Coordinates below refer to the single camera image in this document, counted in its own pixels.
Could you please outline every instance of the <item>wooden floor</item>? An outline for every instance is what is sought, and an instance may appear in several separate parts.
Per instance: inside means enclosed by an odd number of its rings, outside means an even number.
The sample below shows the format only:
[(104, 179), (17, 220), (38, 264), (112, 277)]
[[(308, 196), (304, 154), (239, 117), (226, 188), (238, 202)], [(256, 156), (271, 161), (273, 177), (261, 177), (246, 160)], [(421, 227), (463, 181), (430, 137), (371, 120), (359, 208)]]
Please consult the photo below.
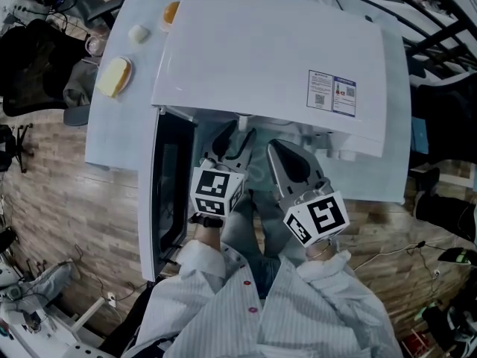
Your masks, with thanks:
[[(128, 281), (135, 286), (144, 283), (139, 265), (136, 173), (105, 171), (85, 164), (87, 127), (64, 126), (59, 110), (0, 118), (0, 123), (15, 126), (30, 122), (34, 127), (28, 130), (26, 143), (35, 155), (26, 160), (28, 172), (21, 174), (14, 162), (1, 188), (7, 200), (7, 218), (20, 237), (20, 244), (13, 247), (20, 265), (26, 269), (26, 258), (32, 262), (45, 259), (50, 265), (76, 257), (77, 244), (84, 251), (80, 263), (83, 279), (65, 291), (63, 304), (81, 314), (108, 291), (118, 297), (128, 295)], [(473, 200), (473, 192), (468, 189), (444, 183), (440, 183), (439, 193)], [(414, 182), (409, 180), (402, 206), (347, 202), (352, 224), (341, 234), (340, 241), (342, 248), (353, 254), (352, 267), (379, 252), (395, 251), (423, 240), (441, 240), (432, 243), (440, 248), (470, 246), (445, 230), (412, 218), (414, 194)], [(422, 306), (435, 299), (446, 302), (452, 298), (469, 273), (468, 268), (439, 263), (438, 249), (423, 248), (422, 256), (418, 252), (412, 256), (405, 251), (380, 256), (356, 272), (383, 300), (398, 337), (408, 335), (410, 327), (419, 324), (414, 316)], [(435, 269), (440, 270), (440, 276), (431, 280), (429, 272)], [(165, 271), (173, 273), (174, 267)], [(123, 318), (136, 296), (137, 293), (119, 302)], [(118, 323), (119, 316), (104, 307), (89, 325), (106, 335)]]

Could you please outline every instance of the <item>qr code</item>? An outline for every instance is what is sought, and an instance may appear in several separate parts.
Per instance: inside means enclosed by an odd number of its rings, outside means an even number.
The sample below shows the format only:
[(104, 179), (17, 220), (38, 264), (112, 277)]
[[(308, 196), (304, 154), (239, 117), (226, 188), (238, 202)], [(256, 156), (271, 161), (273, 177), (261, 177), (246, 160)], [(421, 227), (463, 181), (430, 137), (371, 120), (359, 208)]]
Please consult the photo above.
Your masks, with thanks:
[(347, 87), (346, 88), (346, 95), (349, 97), (355, 98), (355, 88), (354, 87)]
[(315, 94), (315, 104), (325, 104), (325, 96), (321, 94)]

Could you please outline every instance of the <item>person's arm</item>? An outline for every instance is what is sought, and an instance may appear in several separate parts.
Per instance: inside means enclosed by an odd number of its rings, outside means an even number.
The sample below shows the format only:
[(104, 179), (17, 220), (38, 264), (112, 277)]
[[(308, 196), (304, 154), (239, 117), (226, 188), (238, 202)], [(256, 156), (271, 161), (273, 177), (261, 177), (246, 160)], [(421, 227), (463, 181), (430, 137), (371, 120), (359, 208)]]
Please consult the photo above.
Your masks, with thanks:
[(216, 251), (221, 251), (221, 229), (205, 228), (203, 225), (197, 224), (195, 228), (194, 240), (198, 240)]
[[(314, 252), (320, 254), (320, 249), (323, 251), (323, 246), (307, 251), (309, 259)], [(370, 348), (373, 358), (402, 357), (384, 305), (347, 265), (350, 252), (319, 260), (328, 253), (329, 249), (299, 266), (298, 274), (333, 305), (340, 319), (353, 329), (360, 346)]]
[(220, 229), (198, 224), (176, 261), (179, 274), (158, 283), (142, 320), (133, 357), (159, 339), (173, 339), (222, 288), (225, 262), (220, 246)]

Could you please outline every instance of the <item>white plate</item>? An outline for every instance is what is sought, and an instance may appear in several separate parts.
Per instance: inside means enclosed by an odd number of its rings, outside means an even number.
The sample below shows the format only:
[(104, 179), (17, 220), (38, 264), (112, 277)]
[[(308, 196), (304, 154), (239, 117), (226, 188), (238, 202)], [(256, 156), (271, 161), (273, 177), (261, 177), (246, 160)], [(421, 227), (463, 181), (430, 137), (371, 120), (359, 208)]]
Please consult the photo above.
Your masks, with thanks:
[(124, 88), (127, 86), (127, 84), (129, 84), (129, 80), (131, 79), (131, 75), (133, 74), (133, 63), (131, 62), (131, 60), (129, 58), (123, 57), (123, 56), (121, 56), (119, 58), (121, 58), (122, 60), (126, 61), (129, 64), (129, 74), (126, 77), (126, 81), (122, 84), (121, 89), (118, 90), (118, 94), (124, 90)]

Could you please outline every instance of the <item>gray jeans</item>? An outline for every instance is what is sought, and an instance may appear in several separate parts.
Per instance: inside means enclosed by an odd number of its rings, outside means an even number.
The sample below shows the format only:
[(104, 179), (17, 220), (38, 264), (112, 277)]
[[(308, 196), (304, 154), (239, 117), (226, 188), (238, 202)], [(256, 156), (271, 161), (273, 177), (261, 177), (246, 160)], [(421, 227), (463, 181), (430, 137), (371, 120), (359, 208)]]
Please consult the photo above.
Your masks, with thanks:
[[(46, 269), (35, 281), (21, 283), (23, 295), (35, 295), (36, 300), (40, 303), (40, 308), (55, 299), (63, 289), (65, 289), (72, 279), (72, 264), (70, 262), (60, 263)], [(29, 309), (31, 304), (29, 298), (19, 300), (26, 301), (25, 307)]]
[[(253, 228), (252, 202), (262, 221), (265, 236), (263, 254)], [(241, 197), (222, 230), (221, 241), (247, 259), (260, 298), (266, 298), (277, 275), (279, 254), (287, 257), (295, 266), (306, 261), (305, 248), (283, 223), (284, 216), (271, 192), (255, 191), (252, 199), (248, 193)]]

